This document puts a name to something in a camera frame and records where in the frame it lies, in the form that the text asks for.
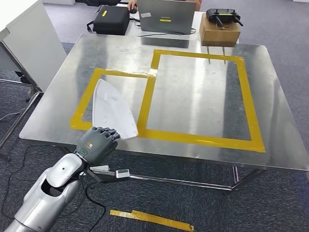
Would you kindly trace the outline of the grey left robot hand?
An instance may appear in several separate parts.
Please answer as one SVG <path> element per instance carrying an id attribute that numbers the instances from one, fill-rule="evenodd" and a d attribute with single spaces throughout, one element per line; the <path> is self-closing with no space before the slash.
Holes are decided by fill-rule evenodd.
<path id="1" fill-rule="evenodd" d="M 115 129 L 92 127 L 78 142 L 76 152 L 89 164 L 99 166 L 115 151 L 120 138 Z"/>

